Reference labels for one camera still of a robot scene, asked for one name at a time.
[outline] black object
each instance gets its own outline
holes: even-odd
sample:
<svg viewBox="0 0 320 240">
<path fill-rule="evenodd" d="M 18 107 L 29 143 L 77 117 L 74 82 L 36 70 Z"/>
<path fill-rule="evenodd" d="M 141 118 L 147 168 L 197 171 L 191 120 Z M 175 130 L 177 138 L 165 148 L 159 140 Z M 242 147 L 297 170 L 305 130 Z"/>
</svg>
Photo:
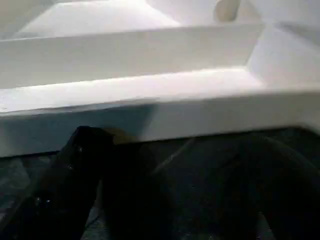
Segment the black object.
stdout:
<svg viewBox="0 0 320 240">
<path fill-rule="evenodd" d="M 113 240 L 253 240 L 260 212 L 279 240 L 316 237 L 318 170 L 270 137 L 230 138 L 220 150 L 212 137 L 172 140 L 174 153 L 159 162 L 165 148 L 114 146 L 104 130 L 79 127 L 7 214 L 0 240 L 79 240 L 100 179 Z"/>
<path fill-rule="evenodd" d="M 15 202 L 0 225 L 1 240 L 79 240 L 95 202 L 113 138 L 79 127 L 48 171 Z"/>
</svg>

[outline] dark floor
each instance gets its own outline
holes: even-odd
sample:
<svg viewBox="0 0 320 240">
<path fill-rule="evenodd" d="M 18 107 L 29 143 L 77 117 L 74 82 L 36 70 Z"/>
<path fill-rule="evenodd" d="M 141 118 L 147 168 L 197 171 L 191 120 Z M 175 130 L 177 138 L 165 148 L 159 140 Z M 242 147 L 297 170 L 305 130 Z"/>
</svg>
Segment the dark floor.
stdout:
<svg viewBox="0 0 320 240">
<path fill-rule="evenodd" d="M 293 149 L 304 155 L 310 162 L 320 169 L 320 137 L 298 128 L 287 128 L 273 131 L 262 131 L 254 134 L 264 135 L 274 138 L 287 144 Z M 206 161 L 210 164 L 216 163 L 233 156 L 235 141 L 242 134 L 205 136 L 188 139 L 175 139 L 168 141 L 158 141 L 149 143 L 139 143 L 136 145 L 142 155 L 152 156 L 155 167 L 152 172 L 157 173 L 166 168 L 167 181 L 172 185 L 172 194 L 177 198 L 185 198 L 185 204 L 191 206 L 194 215 L 201 215 L 206 211 L 208 201 L 203 199 L 194 199 L 192 196 L 198 196 L 199 192 L 206 191 L 205 188 L 195 186 L 206 186 L 204 181 L 208 180 L 208 171 L 203 167 Z M 37 156 L 21 156 L 13 158 L 0 159 L 0 220 L 5 215 L 6 209 L 15 201 L 16 197 L 32 182 L 35 181 L 41 173 L 48 167 L 54 154 L 43 154 Z M 176 186 L 186 188 L 186 191 L 177 190 Z M 185 216 L 184 219 L 197 221 L 197 218 Z M 185 222 L 178 222 L 177 226 L 181 229 L 177 231 L 186 232 Z M 268 223 L 261 217 L 261 236 L 259 239 L 272 239 L 272 233 L 269 231 Z M 87 230 L 83 234 L 83 240 L 105 240 L 108 238 L 106 225 L 100 214 L 99 203 L 92 209 L 88 222 Z M 210 235 L 194 236 L 191 232 L 183 238 L 187 239 L 213 239 Z"/>
</svg>

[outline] white foam insert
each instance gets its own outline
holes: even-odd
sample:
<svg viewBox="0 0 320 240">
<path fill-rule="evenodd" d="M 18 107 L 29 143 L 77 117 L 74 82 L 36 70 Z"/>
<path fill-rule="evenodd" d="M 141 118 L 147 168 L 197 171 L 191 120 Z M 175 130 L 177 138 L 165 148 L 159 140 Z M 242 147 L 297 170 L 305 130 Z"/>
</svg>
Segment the white foam insert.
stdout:
<svg viewBox="0 0 320 240">
<path fill-rule="evenodd" d="M 12 38 L 65 37 L 178 27 L 180 24 L 142 0 L 58 3 Z"/>
<path fill-rule="evenodd" d="M 0 88 L 243 66 L 262 29 L 239 24 L 4 40 Z"/>
<path fill-rule="evenodd" d="M 0 41 L 0 156 L 57 151 L 80 125 L 136 141 L 320 132 L 313 31 L 243 23 L 259 18 L 243 2 L 230 24 L 214 22 L 215 1 L 123 3 L 53 4 Z"/>
</svg>

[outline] white surface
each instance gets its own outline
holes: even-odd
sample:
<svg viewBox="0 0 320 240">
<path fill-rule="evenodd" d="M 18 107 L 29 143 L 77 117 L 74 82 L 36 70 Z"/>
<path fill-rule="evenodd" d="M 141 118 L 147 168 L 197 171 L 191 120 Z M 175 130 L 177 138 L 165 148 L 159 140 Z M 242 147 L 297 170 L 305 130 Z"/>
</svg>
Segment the white surface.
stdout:
<svg viewBox="0 0 320 240">
<path fill-rule="evenodd" d="M 116 33 L 179 25 L 142 0 L 68 2 L 52 6 L 12 38 Z"/>
<path fill-rule="evenodd" d="M 263 86 L 243 68 L 222 68 L 0 89 L 0 113 L 216 98 L 263 90 Z"/>
<path fill-rule="evenodd" d="M 251 0 L 266 21 L 320 25 L 319 0 Z"/>
<path fill-rule="evenodd" d="M 265 29 L 214 26 L 215 0 L 33 9 L 39 17 L 15 37 L 38 38 L 0 41 L 0 156 L 59 150 L 80 125 L 119 128 L 136 141 L 288 126 L 320 132 L 318 32 L 296 28 L 320 23 L 318 0 L 307 1 L 255 0 L 264 19 L 290 21 Z M 252 19 L 259 15 L 242 2 L 238 20 Z"/>
<path fill-rule="evenodd" d="M 285 30 L 265 29 L 248 68 L 269 85 L 320 84 L 320 49 Z"/>
<path fill-rule="evenodd" d="M 51 0 L 2 0 L 0 5 L 0 30 L 21 15 L 38 5 L 52 2 Z"/>
<path fill-rule="evenodd" d="M 262 29 L 239 24 L 0 41 L 0 89 L 243 66 Z"/>
</svg>

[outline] white styrofoam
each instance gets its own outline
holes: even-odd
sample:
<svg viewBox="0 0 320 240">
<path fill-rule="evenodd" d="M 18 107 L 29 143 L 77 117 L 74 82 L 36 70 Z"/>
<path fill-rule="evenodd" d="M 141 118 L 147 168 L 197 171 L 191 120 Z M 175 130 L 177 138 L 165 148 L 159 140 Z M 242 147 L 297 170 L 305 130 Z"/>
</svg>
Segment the white styrofoam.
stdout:
<svg viewBox="0 0 320 240">
<path fill-rule="evenodd" d="M 135 141 L 320 133 L 315 11 L 236 1 L 223 11 L 216 0 L 32 1 L 0 34 L 0 156 L 59 150 L 80 125 Z"/>
<path fill-rule="evenodd" d="M 0 88 L 243 66 L 262 28 L 244 24 L 4 40 Z"/>
<path fill-rule="evenodd" d="M 248 69 L 269 85 L 320 83 L 320 49 L 285 28 L 267 27 L 248 61 Z"/>
</svg>

